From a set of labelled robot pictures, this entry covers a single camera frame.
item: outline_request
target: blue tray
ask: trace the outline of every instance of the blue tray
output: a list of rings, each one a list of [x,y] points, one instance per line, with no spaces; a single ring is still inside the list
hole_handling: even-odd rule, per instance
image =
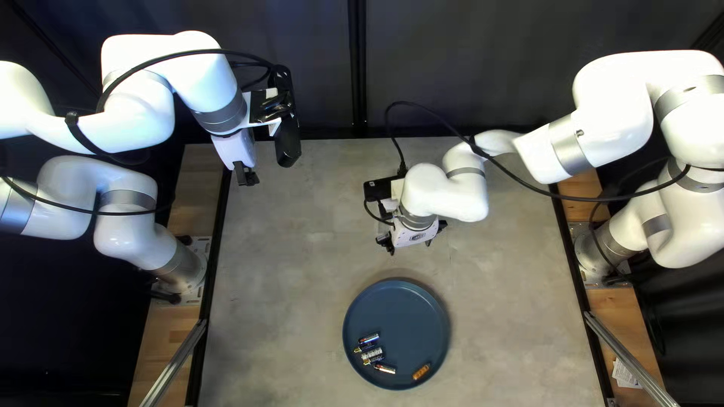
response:
[[[396,374],[375,370],[354,353],[357,339],[379,332],[378,344]],[[405,390],[429,380],[440,368],[450,344],[450,322],[440,302],[419,283],[382,280],[367,287],[350,305],[342,325],[347,359],[365,380],[389,390]],[[425,364],[430,371],[421,379],[412,374]]]

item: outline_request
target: gray table surface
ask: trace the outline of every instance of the gray table surface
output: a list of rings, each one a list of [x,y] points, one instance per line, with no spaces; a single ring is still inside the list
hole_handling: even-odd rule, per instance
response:
[[[408,165],[439,165],[457,142],[400,145]],[[256,147],[261,183],[230,189],[201,406],[603,404],[549,198],[488,164],[487,219],[390,256],[362,208],[362,183],[397,169],[389,140],[305,141],[289,169]],[[517,156],[500,161],[530,180]],[[440,371],[402,392],[360,378],[342,349],[350,302],[387,277],[433,288],[452,325]]]

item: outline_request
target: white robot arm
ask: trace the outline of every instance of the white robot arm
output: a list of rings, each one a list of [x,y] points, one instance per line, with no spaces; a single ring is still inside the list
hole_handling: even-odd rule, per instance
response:
[[[677,160],[641,189],[672,180],[685,164],[693,167],[677,185],[632,200],[599,231],[604,246],[611,246],[610,257],[618,262],[650,248],[666,267],[695,264],[724,248],[724,172],[716,171],[724,167],[721,63],[703,51],[606,56],[577,74],[573,97],[576,110],[561,119],[524,135],[484,132],[475,136],[475,144],[490,156],[520,154],[533,177],[547,184],[638,150],[651,134],[655,112]],[[385,210],[394,212],[394,226],[378,243],[393,251],[429,242],[439,230],[437,215],[465,222],[485,218],[485,161],[460,143],[445,154],[444,169],[417,164],[404,180],[391,181]],[[654,227],[656,217],[665,221]],[[584,266],[610,269],[590,236],[576,247],[589,254],[579,255]]]
[[[104,88],[131,68],[156,57],[218,48],[211,36],[199,31],[110,37],[101,49]],[[55,116],[33,74],[18,64],[0,62],[0,138],[34,134],[80,154],[113,154],[154,146],[173,132],[172,94],[176,93],[198,123],[211,133],[229,169],[234,169],[235,162],[254,167],[256,158],[248,128],[268,125],[269,134],[274,136],[282,123],[278,114],[264,114],[264,102],[280,97],[278,90],[261,92],[261,98],[256,97],[257,93],[242,93],[224,55],[183,56],[131,75],[111,92],[102,112],[78,117],[69,124],[68,118]],[[288,108],[293,118],[293,106]],[[80,136],[72,132],[74,127]],[[298,148],[292,150],[283,151],[287,167],[299,156]]]
[[[41,168],[37,184],[10,179],[39,198],[92,210],[100,194],[102,212],[150,211],[156,208],[156,182],[129,169],[81,156],[59,156]],[[154,214],[98,216],[93,242],[101,253],[123,259],[164,281],[164,288],[182,293],[203,279],[205,266]],[[0,232],[38,238],[80,237],[91,214],[59,208],[27,198],[0,180]]]

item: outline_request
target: battery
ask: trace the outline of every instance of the battery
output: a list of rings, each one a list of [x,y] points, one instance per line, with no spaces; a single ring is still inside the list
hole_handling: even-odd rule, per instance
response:
[[[373,364],[374,362],[379,362],[382,359],[384,359],[384,353],[380,353],[379,355],[372,356],[369,359],[362,359],[362,363],[365,365]]]
[[[369,343],[374,342],[375,340],[379,339],[379,332],[375,332],[374,334],[367,335],[365,337],[361,337],[357,339],[357,343],[362,345],[363,343]]]
[[[417,372],[412,373],[412,379],[413,380],[420,380],[423,376],[427,374],[427,372],[430,371],[430,364],[425,364],[425,366],[422,366],[420,369],[418,369]]]
[[[368,349],[374,348],[375,346],[377,346],[377,341],[373,340],[372,342],[367,342],[367,343],[363,343],[363,344],[359,345],[357,348],[353,349],[353,352],[354,353],[364,352],[364,351],[367,351]]]
[[[382,348],[375,348],[375,349],[372,349],[371,351],[362,353],[361,358],[362,358],[362,360],[365,360],[365,359],[375,357],[377,355],[382,355]]]
[[[376,370],[379,370],[379,371],[385,372],[385,373],[389,373],[389,374],[395,374],[395,372],[397,371],[396,368],[394,368],[392,366],[388,366],[386,364],[374,364],[374,368]]]

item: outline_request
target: wooden board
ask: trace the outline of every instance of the wooden board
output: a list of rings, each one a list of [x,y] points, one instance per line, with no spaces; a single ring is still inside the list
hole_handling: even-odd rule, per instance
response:
[[[602,290],[586,290],[591,310],[596,318],[616,336],[639,363],[663,386],[656,355],[649,341],[649,334],[639,309],[639,302],[633,288],[608,288]],[[603,358],[606,361],[608,377],[613,372],[613,361],[616,355],[608,345],[601,342]],[[611,387],[616,401],[621,407],[658,406],[643,390],[618,387],[611,379]]]
[[[595,169],[576,175],[558,183],[558,190],[564,195],[598,196],[601,184]],[[565,215],[569,222],[588,222],[595,203],[563,201]],[[599,208],[594,220],[603,221],[610,217],[605,206]],[[611,333],[639,360],[639,363],[663,386],[659,365],[649,334],[641,316],[639,302],[633,288],[608,288],[586,290],[591,311]],[[606,362],[608,377],[613,372],[613,361],[616,355],[601,343],[601,350]],[[620,407],[658,407],[644,390],[618,387],[615,379],[610,379],[613,394]]]
[[[171,360],[181,342],[198,321],[198,306],[161,307],[151,304],[146,319],[133,375],[128,407],[138,407],[159,375]],[[166,391],[159,407],[182,407],[186,401],[186,385],[190,358]]]
[[[598,180],[596,169],[568,178],[558,183],[558,191],[562,195],[583,196],[593,198],[601,193],[601,182]],[[591,210],[595,203],[563,200],[565,217],[569,222],[588,222]],[[610,217],[606,205],[599,206],[594,215],[594,221],[606,220]]]
[[[176,236],[211,236],[223,164],[211,144],[190,144],[184,151],[169,230]],[[138,407],[181,342],[198,321],[200,306],[159,306],[151,302],[138,352],[128,407]],[[191,366],[189,358],[159,407],[183,407]]]

